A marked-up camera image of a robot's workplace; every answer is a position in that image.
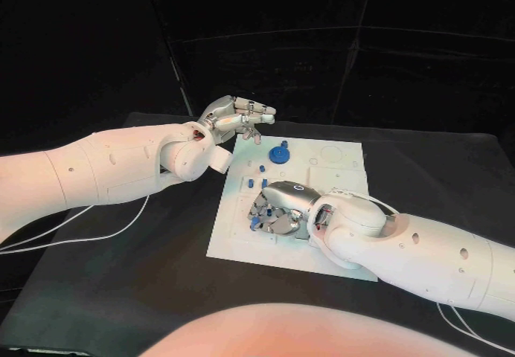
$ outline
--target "table surface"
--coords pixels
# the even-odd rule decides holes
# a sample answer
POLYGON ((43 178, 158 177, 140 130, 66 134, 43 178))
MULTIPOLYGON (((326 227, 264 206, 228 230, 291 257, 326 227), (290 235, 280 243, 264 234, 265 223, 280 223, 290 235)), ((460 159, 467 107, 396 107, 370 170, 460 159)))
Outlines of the table surface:
MULTIPOLYGON (((190 118, 131 113, 125 126, 184 121, 190 118)), ((401 212, 515 245, 515 171, 493 136, 288 122, 259 130, 264 135, 362 142, 373 197, 401 212)), ((232 150, 233 139, 223 147, 232 150)), ((207 169, 196 181, 150 196, 138 220, 118 236, 46 250, 1 324, 0 345, 137 356, 200 316, 251 303, 284 302, 356 312, 479 356, 507 356, 448 327, 432 302, 381 281, 206 257, 223 181, 207 169)), ((143 199, 95 207, 53 240, 115 232, 141 204, 143 199)), ((463 317, 479 335, 513 348, 510 321, 469 311, 463 317)))

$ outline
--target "screw hole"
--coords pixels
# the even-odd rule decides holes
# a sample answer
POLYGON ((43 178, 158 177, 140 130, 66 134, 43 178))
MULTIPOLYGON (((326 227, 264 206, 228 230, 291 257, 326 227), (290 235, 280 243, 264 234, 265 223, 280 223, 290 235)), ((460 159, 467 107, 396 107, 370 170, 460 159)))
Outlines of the screw hole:
POLYGON ((458 253, 460 253, 463 259, 467 259, 467 258, 469 258, 469 251, 467 251, 464 248, 461 248, 461 250, 458 251, 458 253))

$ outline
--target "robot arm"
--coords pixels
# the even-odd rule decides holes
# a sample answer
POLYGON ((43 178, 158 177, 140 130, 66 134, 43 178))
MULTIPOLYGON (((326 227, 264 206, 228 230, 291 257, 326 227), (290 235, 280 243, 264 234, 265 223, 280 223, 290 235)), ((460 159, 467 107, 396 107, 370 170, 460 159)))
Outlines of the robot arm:
POLYGON ((232 154, 216 145, 235 131, 258 144, 255 123, 275 110, 225 96, 197 122, 96 132, 49 151, 0 158, 0 242, 31 221, 69 208, 128 202, 193 181, 207 167, 225 173, 232 154))
POLYGON ((254 228, 288 235, 303 219, 311 241, 339 266, 365 266, 422 298, 515 321, 513 248, 430 219, 405 213, 386 216, 349 191, 333 189, 304 198, 311 191, 288 181, 269 184, 251 207, 254 228), (259 204, 285 214, 262 222, 259 204), (275 222, 282 231, 275 231, 275 222))

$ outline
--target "white board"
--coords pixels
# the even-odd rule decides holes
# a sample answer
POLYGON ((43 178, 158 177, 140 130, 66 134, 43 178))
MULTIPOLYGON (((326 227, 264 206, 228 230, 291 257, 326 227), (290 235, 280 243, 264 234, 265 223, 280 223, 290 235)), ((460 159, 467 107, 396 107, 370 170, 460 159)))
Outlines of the white board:
POLYGON ((268 184, 275 181, 298 182, 321 194, 333 187, 368 194, 362 145, 272 136, 262 136, 261 145, 255 145, 252 140, 245 141, 238 135, 207 257, 378 281, 368 269, 344 269, 324 257, 320 249, 308 244, 306 227, 288 237, 249 230, 246 214, 261 192, 262 179, 268 180, 268 184), (287 140, 290 160, 278 165, 269 161, 268 152, 282 140, 287 140), (248 187, 249 179, 254 180, 252 188, 248 187))

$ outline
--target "blue knob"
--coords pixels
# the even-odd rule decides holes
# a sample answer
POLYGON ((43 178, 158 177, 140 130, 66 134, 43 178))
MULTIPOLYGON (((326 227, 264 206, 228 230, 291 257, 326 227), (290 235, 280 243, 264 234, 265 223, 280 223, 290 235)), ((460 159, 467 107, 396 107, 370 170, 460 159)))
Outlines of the blue knob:
POLYGON ((259 217, 252 218, 252 222, 249 223, 249 229, 255 232, 255 225, 259 224, 259 217))
POLYGON ((290 160, 290 151, 285 147, 274 147, 268 153, 269 161, 274 164, 284 164, 290 160))

